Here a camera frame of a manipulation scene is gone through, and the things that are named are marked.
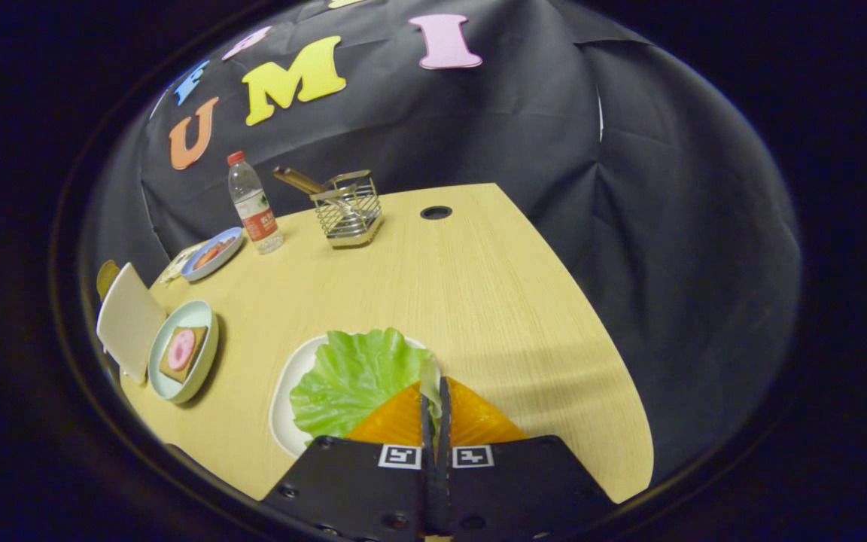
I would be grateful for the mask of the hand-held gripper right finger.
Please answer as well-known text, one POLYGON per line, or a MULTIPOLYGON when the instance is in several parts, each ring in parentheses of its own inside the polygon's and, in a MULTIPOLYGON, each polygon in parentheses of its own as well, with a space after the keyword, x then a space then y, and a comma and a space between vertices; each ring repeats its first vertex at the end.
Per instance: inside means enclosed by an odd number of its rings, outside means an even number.
POLYGON ((561 438, 452 446, 454 385, 440 379, 437 533, 454 541, 567 541, 617 504, 561 438))

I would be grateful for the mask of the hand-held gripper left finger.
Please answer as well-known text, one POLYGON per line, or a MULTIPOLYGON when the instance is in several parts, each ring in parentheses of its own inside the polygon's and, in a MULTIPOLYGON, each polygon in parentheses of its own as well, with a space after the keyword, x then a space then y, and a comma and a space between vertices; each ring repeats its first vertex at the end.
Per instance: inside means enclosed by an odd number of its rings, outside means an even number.
POLYGON ((315 438, 262 504, 312 529, 314 540, 423 541, 436 464, 429 406, 421 397, 414 409, 419 446, 315 438))

